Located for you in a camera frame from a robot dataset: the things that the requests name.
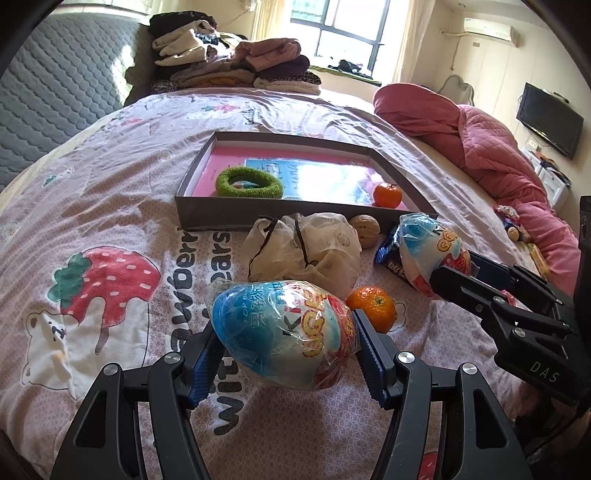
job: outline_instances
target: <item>mandarin orange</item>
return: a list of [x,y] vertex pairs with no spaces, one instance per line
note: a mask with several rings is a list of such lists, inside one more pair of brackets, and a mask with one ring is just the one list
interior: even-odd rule
[[402,190],[397,185],[380,183],[374,188],[374,203],[378,207],[396,208],[402,202]]
[[388,292],[379,287],[353,290],[345,302],[351,310],[362,309],[379,333],[388,333],[396,321],[396,305]]

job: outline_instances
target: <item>blue toy egg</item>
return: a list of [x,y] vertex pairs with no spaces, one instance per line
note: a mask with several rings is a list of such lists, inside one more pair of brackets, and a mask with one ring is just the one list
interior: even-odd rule
[[216,297],[210,316],[237,362],[298,390],[333,385],[358,348],[349,308],[304,281],[237,284]]

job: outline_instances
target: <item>gray quilted mattress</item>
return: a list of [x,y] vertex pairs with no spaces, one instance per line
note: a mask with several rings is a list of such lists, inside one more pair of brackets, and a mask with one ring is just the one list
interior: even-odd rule
[[0,78],[0,191],[99,118],[146,95],[151,42],[145,25],[119,15],[54,14],[42,22]]

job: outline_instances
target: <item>black drawstring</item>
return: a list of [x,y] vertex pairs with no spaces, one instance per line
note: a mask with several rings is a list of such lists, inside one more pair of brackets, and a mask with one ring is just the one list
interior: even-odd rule
[[297,238],[300,239],[301,251],[304,254],[304,263],[307,267],[308,265],[310,265],[310,263],[308,262],[308,254],[306,253],[306,244],[304,243],[304,238],[301,236],[300,223],[297,221],[297,219],[295,220],[295,222],[295,232],[297,234]]
[[[250,262],[248,262],[248,281],[251,280],[251,266],[252,266],[252,262],[254,261],[254,259],[256,257],[258,257],[261,252],[262,249],[265,248],[266,244],[269,243],[269,239],[271,238],[271,234],[273,233],[273,230],[275,230],[275,227],[277,226],[277,222],[279,221],[278,218],[273,218],[273,217],[267,217],[267,216],[260,216],[260,219],[263,218],[265,220],[270,220],[271,223],[265,227],[262,231],[265,232],[267,235],[265,237],[265,240],[263,241],[259,251],[256,253],[256,255],[254,257],[251,258]],[[311,263],[308,262],[308,253],[306,252],[306,244],[304,243],[304,238],[302,237],[301,234],[301,230],[300,230],[300,224],[297,220],[295,220],[295,234],[297,235],[297,238],[300,240],[300,245],[301,245],[301,251],[302,254],[304,255],[304,263],[306,264],[306,267],[308,265],[311,265]]]
[[265,241],[262,243],[262,245],[261,245],[259,251],[256,253],[256,255],[251,258],[250,262],[248,262],[248,281],[251,280],[251,265],[252,265],[252,262],[254,261],[254,259],[256,257],[258,257],[261,254],[262,249],[265,248],[265,245],[267,243],[269,243],[269,239],[271,238],[271,234],[273,233],[273,230],[275,230],[275,227],[277,226],[277,222],[279,221],[278,218],[267,217],[267,216],[260,216],[259,218],[260,219],[263,218],[265,220],[270,220],[271,223],[269,223],[269,225],[266,226],[262,230],[263,232],[265,232],[267,234],[266,237],[265,237]]

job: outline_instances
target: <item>air conditioner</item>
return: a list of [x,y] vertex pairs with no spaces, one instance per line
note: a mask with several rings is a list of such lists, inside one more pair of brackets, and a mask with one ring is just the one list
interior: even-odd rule
[[510,25],[489,22],[487,20],[478,20],[477,18],[465,18],[464,30],[472,34],[485,35],[487,37],[510,41],[516,47],[519,46],[519,33]]

